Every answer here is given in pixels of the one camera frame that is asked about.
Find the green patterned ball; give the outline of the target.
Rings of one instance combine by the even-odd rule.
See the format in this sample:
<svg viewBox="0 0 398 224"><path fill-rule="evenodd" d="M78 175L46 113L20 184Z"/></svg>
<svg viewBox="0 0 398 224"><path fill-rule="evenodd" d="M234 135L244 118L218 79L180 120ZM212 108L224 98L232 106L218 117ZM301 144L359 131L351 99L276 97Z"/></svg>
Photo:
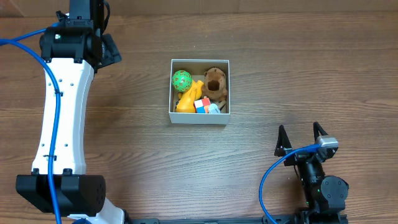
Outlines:
<svg viewBox="0 0 398 224"><path fill-rule="evenodd" d="M178 70L172 76L172 86L179 92L186 92L192 86L192 76L185 70Z"/></svg>

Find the white round wooden-handled tool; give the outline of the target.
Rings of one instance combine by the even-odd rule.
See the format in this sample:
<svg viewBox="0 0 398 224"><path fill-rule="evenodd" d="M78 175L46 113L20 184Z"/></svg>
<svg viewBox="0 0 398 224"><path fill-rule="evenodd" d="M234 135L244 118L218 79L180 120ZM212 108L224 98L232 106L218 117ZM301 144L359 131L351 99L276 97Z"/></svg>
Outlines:
<svg viewBox="0 0 398 224"><path fill-rule="evenodd" d="M223 109L225 104L226 104L225 100L217 102L217 103L211 103L210 106L208 107L208 113L209 114L220 114L221 110Z"/></svg>

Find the brown capybara plush toy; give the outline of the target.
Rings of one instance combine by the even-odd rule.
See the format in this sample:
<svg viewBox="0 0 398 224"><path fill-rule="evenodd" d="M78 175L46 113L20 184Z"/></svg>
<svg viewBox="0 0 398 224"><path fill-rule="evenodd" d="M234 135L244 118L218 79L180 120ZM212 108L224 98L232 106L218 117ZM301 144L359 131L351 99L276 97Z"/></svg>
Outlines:
<svg viewBox="0 0 398 224"><path fill-rule="evenodd" d="M224 101L228 95L226 87L226 74L217 67L209 69L204 73L205 81L202 86L201 96L206 96L212 101Z"/></svg>

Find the yellow rubber dolphin toy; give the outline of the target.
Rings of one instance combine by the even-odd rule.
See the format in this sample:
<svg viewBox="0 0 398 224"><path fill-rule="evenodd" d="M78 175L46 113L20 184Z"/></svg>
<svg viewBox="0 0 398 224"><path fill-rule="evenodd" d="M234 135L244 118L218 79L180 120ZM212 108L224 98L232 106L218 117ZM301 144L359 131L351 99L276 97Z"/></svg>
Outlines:
<svg viewBox="0 0 398 224"><path fill-rule="evenodd" d="M193 81L192 86L189 90L184 93L179 93L175 112L196 113L194 102L201 98L203 85L204 83L201 80L197 82Z"/></svg>

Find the colourful puzzle cube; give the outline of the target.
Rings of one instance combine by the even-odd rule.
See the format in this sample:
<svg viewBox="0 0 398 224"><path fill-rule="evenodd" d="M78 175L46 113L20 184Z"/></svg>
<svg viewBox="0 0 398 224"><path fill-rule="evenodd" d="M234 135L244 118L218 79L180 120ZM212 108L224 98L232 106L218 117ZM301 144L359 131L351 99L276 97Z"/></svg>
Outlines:
<svg viewBox="0 0 398 224"><path fill-rule="evenodd" d="M200 100L194 101L194 107L196 113L208 113L209 106L211 105L211 101L209 98L202 98Z"/></svg>

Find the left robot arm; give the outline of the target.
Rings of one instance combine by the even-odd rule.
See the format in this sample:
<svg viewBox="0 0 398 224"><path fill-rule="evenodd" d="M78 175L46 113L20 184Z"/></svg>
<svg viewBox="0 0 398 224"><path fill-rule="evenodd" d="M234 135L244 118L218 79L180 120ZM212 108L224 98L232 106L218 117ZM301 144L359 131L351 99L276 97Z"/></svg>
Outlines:
<svg viewBox="0 0 398 224"><path fill-rule="evenodd" d="M86 173L83 138L90 85L96 72L118 63L121 55L105 32L106 1L71 1L57 12L58 23L40 31L44 117L39 147L28 175L18 175L16 191L44 213L75 223L127 223L126 212L106 197L102 175Z"/></svg>

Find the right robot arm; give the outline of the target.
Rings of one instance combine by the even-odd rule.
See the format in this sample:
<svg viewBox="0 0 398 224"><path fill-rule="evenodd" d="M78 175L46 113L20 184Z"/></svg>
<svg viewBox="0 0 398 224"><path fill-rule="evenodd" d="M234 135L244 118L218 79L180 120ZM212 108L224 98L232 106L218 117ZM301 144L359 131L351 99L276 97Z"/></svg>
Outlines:
<svg viewBox="0 0 398 224"><path fill-rule="evenodd" d="M326 175L322 163L331 159L338 150L338 141L317 123L313 124L316 151L296 152L284 160L299 177L307 206L292 215L278 215L277 223L348 223L345 209L349 185L340 177Z"/></svg>

